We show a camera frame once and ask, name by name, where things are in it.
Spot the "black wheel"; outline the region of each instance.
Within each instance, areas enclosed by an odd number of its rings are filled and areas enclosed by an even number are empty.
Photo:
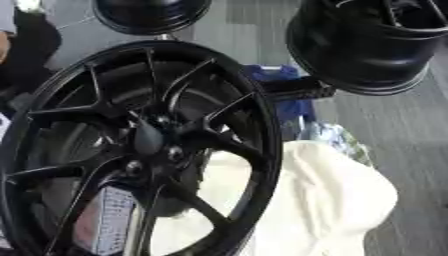
[[[186,28],[202,16],[210,0],[94,0],[96,17],[125,34],[160,35]]]
[[[101,189],[116,187],[144,208],[133,255],[151,255],[158,217],[189,207],[213,231],[170,255],[231,255],[277,184],[281,138],[273,113],[238,63],[204,47],[145,41],[84,59],[51,78],[3,140],[5,233],[24,255],[93,255],[73,242],[74,224]],[[252,168],[228,216],[196,194],[211,150]],[[43,191],[56,179],[78,185],[49,227],[36,208],[47,204]]]

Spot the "white cloth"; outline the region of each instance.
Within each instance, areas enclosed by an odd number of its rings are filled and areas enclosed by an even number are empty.
[[[199,195],[227,214],[249,174],[241,158],[215,153]],[[241,255],[362,256],[365,234],[387,218],[397,198],[394,186],[379,172],[330,146],[287,143],[274,197]],[[193,210],[159,220],[153,252],[166,255],[197,241],[211,230],[203,223],[204,217]]]

